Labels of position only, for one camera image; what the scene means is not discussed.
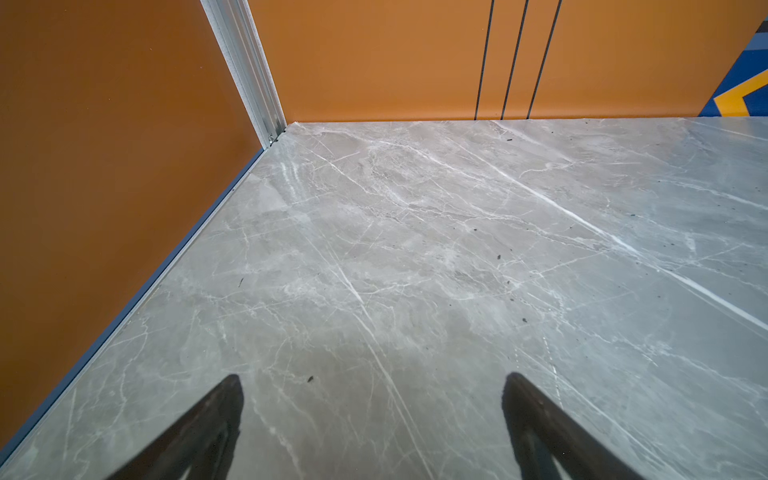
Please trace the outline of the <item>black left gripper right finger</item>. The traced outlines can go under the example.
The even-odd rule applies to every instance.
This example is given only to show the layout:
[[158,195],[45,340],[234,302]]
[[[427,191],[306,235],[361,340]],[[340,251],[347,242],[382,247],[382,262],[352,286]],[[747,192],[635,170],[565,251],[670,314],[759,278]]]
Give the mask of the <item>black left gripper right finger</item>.
[[501,408],[523,479],[641,477],[519,372],[507,375]]

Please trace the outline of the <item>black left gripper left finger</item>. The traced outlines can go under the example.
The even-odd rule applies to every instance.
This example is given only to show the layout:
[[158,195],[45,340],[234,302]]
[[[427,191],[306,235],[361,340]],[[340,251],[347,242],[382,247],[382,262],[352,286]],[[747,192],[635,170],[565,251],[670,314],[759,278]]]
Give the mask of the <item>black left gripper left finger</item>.
[[111,479],[225,479],[231,468],[244,394],[230,374]]

